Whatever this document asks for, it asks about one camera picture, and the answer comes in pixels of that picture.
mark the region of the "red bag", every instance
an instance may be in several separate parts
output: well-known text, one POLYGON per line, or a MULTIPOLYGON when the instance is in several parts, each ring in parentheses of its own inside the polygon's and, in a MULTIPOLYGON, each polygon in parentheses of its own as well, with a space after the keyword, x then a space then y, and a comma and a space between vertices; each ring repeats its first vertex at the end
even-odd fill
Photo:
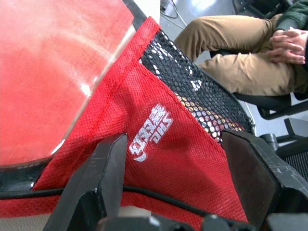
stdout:
MULTIPOLYGON (((151 18, 137 31, 33 190, 65 187, 98 142, 126 132, 125 185, 246 221, 224 150, 205 131, 200 119, 197 121, 187 110, 185 103, 140 62, 158 31, 159 25, 151 18)), ((58 200, 59 196, 0 200, 0 217, 50 213, 58 200)), ((122 206, 126 205, 187 222, 196 229, 201 225, 202 217, 137 193, 123 193, 122 206)))

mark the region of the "clasped hands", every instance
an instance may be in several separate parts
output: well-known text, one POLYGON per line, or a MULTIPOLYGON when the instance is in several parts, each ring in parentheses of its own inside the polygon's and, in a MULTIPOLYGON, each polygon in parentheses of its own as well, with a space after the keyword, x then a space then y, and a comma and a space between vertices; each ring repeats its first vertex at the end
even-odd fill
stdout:
POLYGON ((308 31, 293 29, 277 30, 270 38, 273 50, 267 55, 273 63, 305 64, 308 31))

